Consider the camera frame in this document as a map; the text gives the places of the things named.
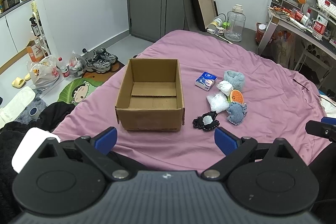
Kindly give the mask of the yellow slipper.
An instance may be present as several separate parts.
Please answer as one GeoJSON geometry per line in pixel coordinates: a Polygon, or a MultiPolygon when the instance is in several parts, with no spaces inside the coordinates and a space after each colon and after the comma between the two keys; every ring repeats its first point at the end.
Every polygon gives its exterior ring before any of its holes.
{"type": "Polygon", "coordinates": [[[25,79],[21,79],[20,77],[17,77],[15,80],[13,80],[12,87],[20,89],[24,86],[26,83],[25,79]]]}

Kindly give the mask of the red bucket under desk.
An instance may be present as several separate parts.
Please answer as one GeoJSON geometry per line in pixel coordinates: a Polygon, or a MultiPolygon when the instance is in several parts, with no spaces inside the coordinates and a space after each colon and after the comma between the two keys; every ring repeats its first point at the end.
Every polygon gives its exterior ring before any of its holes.
{"type": "Polygon", "coordinates": [[[255,40],[257,44],[260,44],[262,37],[266,31],[266,25],[262,23],[256,23],[256,36],[255,40]]]}

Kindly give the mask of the clear plastic bag with items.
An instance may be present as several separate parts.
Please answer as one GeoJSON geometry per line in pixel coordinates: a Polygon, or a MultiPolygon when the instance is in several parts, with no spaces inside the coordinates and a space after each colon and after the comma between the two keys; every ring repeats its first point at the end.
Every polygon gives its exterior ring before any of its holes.
{"type": "Polygon", "coordinates": [[[84,58],[75,53],[74,51],[71,53],[68,69],[70,75],[73,77],[82,77],[82,75],[86,72],[86,62],[84,58]]]}

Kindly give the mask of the black knitted plush toy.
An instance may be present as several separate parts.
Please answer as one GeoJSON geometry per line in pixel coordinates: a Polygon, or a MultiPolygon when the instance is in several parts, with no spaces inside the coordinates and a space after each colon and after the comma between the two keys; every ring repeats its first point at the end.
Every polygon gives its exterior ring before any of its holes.
{"type": "Polygon", "coordinates": [[[220,125],[217,115],[215,111],[204,113],[193,120],[193,127],[203,131],[212,131],[220,125]]]}

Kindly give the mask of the small orange cardboard box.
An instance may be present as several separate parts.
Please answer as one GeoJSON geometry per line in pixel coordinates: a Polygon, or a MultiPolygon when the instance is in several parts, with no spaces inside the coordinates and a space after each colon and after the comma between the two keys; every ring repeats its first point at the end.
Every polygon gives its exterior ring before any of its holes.
{"type": "Polygon", "coordinates": [[[30,40],[26,46],[27,53],[33,63],[38,63],[44,59],[45,54],[39,42],[30,40]]]}

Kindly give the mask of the orange burger plush toy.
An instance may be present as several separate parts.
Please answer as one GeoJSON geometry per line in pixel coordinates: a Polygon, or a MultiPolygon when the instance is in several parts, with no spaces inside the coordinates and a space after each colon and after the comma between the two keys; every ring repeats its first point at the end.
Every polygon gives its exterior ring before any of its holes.
{"type": "Polygon", "coordinates": [[[230,102],[237,102],[240,104],[244,104],[244,97],[242,93],[239,90],[232,90],[229,97],[228,97],[230,102]]]}

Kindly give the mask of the large clear water jug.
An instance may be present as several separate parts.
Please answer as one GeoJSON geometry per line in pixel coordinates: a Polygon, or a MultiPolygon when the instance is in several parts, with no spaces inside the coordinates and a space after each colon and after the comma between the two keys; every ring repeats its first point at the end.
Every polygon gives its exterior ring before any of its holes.
{"type": "Polygon", "coordinates": [[[246,16],[243,14],[242,5],[236,4],[227,12],[227,29],[224,33],[226,39],[240,42],[243,36],[246,16]]]}

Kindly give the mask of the red-capped plastic bottle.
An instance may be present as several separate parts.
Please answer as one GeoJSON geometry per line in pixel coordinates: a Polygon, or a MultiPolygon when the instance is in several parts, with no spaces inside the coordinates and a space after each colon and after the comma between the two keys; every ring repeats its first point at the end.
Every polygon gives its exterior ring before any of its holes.
{"type": "Polygon", "coordinates": [[[64,78],[66,78],[70,75],[69,70],[68,70],[68,66],[67,66],[67,64],[65,63],[65,61],[63,60],[62,57],[58,58],[57,66],[60,69],[64,78]]]}

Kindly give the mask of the white kitchen cabinet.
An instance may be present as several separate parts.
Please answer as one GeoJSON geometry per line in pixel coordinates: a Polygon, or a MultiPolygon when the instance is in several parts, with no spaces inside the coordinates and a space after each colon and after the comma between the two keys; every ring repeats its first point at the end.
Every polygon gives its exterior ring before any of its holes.
{"type": "Polygon", "coordinates": [[[34,60],[33,51],[37,37],[33,33],[30,18],[35,0],[27,0],[1,14],[1,73],[22,57],[34,60]]]}

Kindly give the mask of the black clothing pile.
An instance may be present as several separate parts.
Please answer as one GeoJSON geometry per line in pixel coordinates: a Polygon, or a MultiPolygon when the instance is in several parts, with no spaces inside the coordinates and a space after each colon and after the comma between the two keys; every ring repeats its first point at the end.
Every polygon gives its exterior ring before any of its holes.
{"type": "Polygon", "coordinates": [[[1,223],[9,223],[21,212],[12,192],[21,168],[15,166],[15,157],[26,162],[74,108],[73,104],[55,102],[46,107],[37,120],[9,122],[1,128],[1,223]]]}

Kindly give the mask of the blue tissue pack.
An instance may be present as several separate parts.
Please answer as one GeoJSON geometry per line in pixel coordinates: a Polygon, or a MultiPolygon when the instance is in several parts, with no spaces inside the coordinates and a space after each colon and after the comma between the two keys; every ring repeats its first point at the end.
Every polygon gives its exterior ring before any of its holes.
{"type": "Polygon", "coordinates": [[[217,81],[217,77],[211,73],[203,72],[196,80],[195,86],[209,91],[217,81]]]}

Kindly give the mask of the white desk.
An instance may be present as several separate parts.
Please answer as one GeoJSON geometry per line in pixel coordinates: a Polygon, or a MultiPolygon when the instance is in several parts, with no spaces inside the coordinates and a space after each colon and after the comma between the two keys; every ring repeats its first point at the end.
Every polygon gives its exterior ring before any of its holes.
{"type": "MultiPolygon", "coordinates": [[[[287,29],[288,31],[293,32],[302,39],[306,40],[310,44],[314,44],[317,48],[319,48],[321,51],[325,52],[328,56],[330,56],[333,60],[335,60],[335,44],[331,44],[325,38],[323,38],[322,40],[317,40],[312,36],[309,28],[306,28],[301,23],[298,23],[292,17],[288,16],[287,13],[277,12],[274,9],[274,7],[270,6],[268,7],[268,16],[269,16],[269,22],[266,25],[266,30],[257,48],[258,55],[261,56],[266,46],[268,45],[273,33],[276,31],[276,28],[278,26],[281,26],[287,29]]],[[[304,56],[309,57],[310,59],[312,59],[313,61],[315,61],[320,66],[326,69],[326,73],[323,75],[321,79],[319,79],[318,87],[321,87],[323,82],[329,76],[331,70],[333,69],[333,66],[332,65],[328,66],[321,59],[318,59],[317,57],[313,56],[311,53],[308,52],[307,46],[305,46],[299,58],[299,61],[297,61],[297,64],[294,68],[295,71],[297,70],[299,63],[301,62],[304,56]]]]}

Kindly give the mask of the white plastic shopping bag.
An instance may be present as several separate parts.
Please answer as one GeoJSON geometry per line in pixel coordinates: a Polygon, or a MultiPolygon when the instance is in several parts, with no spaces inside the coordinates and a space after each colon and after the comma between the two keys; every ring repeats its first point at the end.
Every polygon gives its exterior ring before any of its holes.
{"type": "Polygon", "coordinates": [[[33,85],[39,90],[46,90],[52,87],[60,77],[56,58],[52,55],[43,58],[37,63],[28,61],[26,67],[33,85]]]}

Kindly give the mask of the blue denim heart cushion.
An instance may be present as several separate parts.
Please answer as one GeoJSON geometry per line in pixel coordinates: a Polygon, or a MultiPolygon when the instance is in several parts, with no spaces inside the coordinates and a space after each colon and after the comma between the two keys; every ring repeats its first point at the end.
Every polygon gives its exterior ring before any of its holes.
{"type": "Polygon", "coordinates": [[[242,123],[247,114],[247,105],[245,103],[230,102],[226,111],[228,113],[227,120],[238,126],[242,123]]]}

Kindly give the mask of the grey sneakers pair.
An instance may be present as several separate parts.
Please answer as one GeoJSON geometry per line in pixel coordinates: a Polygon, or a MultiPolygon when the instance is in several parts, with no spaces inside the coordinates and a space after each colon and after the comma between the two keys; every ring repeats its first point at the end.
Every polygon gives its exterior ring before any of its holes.
{"type": "Polygon", "coordinates": [[[91,58],[86,58],[85,69],[88,72],[107,73],[117,61],[116,55],[109,53],[105,48],[100,48],[93,52],[91,58]]]}

